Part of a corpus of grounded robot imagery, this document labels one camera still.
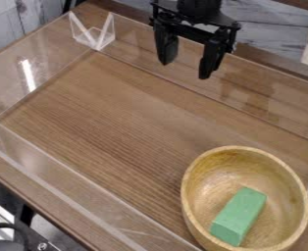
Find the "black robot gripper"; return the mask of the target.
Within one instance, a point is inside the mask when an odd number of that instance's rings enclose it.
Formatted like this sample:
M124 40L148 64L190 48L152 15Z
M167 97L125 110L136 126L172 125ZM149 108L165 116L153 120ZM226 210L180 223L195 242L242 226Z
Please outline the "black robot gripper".
M199 79L216 70L224 51L234 50L240 24L220 11L222 0L152 0L151 26L156 55L165 66L177 56L177 36L204 44Z

